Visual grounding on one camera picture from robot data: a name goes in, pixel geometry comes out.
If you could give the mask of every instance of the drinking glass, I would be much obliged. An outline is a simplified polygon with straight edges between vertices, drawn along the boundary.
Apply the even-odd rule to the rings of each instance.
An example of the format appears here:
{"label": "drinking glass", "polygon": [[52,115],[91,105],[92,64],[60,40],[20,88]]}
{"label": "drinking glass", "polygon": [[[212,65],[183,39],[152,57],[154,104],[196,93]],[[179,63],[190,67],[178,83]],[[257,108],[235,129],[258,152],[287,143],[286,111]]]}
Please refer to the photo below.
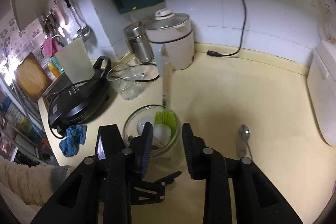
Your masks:
{"label": "drinking glass", "polygon": [[134,76],[127,64],[115,66],[106,76],[113,89],[118,92],[124,100],[130,101],[138,96],[139,90],[134,83]]}
{"label": "drinking glass", "polygon": [[135,81],[142,80],[144,78],[145,73],[143,72],[139,59],[133,58],[128,62],[128,65],[131,68]]}

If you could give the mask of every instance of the rice cooker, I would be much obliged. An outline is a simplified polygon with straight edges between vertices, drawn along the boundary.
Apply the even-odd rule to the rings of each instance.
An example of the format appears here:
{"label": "rice cooker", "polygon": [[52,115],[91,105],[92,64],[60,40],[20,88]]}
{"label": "rice cooker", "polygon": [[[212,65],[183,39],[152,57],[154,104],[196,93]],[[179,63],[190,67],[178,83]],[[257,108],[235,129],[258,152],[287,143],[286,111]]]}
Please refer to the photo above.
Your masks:
{"label": "rice cooker", "polygon": [[175,70],[189,67],[194,60],[194,35],[188,14],[177,14],[172,9],[162,9],[144,26],[152,47],[157,69],[163,76],[161,60],[165,45]]}

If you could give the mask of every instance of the blue cloth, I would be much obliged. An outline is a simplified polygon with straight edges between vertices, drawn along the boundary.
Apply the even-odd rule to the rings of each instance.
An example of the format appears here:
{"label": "blue cloth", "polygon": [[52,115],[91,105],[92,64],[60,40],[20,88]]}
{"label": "blue cloth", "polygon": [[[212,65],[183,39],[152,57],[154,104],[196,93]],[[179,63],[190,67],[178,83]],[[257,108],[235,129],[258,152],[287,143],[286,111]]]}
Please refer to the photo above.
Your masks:
{"label": "blue cloth", "polygon": [[86,138],[86,126],[77,125],[69,126],[66,129],[67,137],[59,143],[64,157],[72,157],[77,155],[79,145],[85,143]]}

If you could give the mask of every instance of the wall socket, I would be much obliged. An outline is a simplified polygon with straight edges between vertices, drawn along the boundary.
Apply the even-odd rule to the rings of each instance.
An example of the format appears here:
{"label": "wall socket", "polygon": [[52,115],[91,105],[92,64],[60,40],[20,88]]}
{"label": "wall socket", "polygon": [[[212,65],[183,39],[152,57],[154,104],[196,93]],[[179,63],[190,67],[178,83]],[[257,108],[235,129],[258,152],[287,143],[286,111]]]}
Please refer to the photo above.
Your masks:
{"label": "wall socket", "polygon": [[330,10],[330,2],[327,0],[304,0],[304,5],[307,9],[316,15],[322,15],[327,10]]}

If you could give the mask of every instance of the pink towel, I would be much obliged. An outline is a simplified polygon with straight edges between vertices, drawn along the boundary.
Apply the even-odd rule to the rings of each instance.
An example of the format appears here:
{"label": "pink towel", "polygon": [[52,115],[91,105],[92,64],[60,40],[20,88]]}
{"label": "pink towel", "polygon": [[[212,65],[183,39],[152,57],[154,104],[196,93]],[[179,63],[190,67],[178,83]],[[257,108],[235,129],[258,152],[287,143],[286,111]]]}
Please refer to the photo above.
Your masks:
{"label": "pink towel", "polygon": [[43,42],[43,49],[48,57],[52,57],[56,52],[59,51],[59,45],[57,43],[57,40],[51,39],[51,37],[48,37]]}

